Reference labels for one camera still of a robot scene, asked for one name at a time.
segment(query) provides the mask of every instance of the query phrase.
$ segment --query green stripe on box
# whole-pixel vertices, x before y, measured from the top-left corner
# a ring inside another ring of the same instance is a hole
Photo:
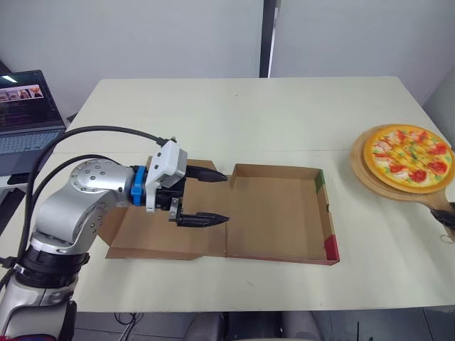
[[[322,173],[322,170],[320,170],[314,179],[314,184],[316,185],[316,193],[319,193],[319,190],[322,186],[324,186],[325,183],[326,181],[324,180],[324,174]]]

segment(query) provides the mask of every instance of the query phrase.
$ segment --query cardboard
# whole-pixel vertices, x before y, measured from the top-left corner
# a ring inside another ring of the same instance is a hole
[[[215,169],[210,161],[188,164]],[[107,258],[191,260],[226,256],[331,265],[338,247],[323,172],[315,168],[237,164],[228,182],[188,178],[185,213],[214,212],[230,221],[177,227],[168,212],[143,207],[110,212],[98,234]]]

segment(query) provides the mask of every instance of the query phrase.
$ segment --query black pole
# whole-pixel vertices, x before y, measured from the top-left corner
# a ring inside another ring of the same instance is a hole
[[[275,16],[275,6],[277,0],[264,0],[262,10],[262,36],[261,36],[261,55],[259,62],[259,77],[269,76],[270,52],[272,49],[273,21]]]

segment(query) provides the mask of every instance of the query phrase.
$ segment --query pizza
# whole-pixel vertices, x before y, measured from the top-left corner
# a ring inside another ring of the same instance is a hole
[[[454,175],[449,146],[418,126],[386,126],[367,140],[363,156],[379,179],[407,192],[433,192],[447,186]]]

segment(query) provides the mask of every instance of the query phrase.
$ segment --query laptop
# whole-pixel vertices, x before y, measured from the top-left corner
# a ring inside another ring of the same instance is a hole
[[[40,70],[0,75],[0,176],[29,173],[40,152],[64,131]]]

